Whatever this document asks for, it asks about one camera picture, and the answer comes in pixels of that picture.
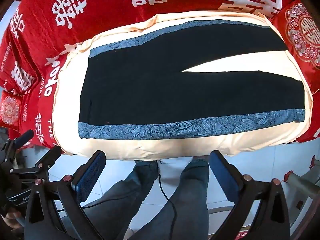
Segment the person's left hand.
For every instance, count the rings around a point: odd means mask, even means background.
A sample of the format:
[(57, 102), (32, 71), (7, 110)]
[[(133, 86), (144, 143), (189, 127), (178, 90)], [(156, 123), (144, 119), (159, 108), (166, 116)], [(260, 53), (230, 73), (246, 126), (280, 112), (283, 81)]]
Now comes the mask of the person's left hand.
[(1, 218), (7, 224), (7, 226), (10, 227), (11, 229), (18, 229), (23, 227), (20, 224), (20, 222), (17, 220), (18, 218), (21, 218), (21, 217), (22, 217), (21, 213), (19, 211), (16, 211), (15, 209), (10, 209), (5, 216), (1, 216)]

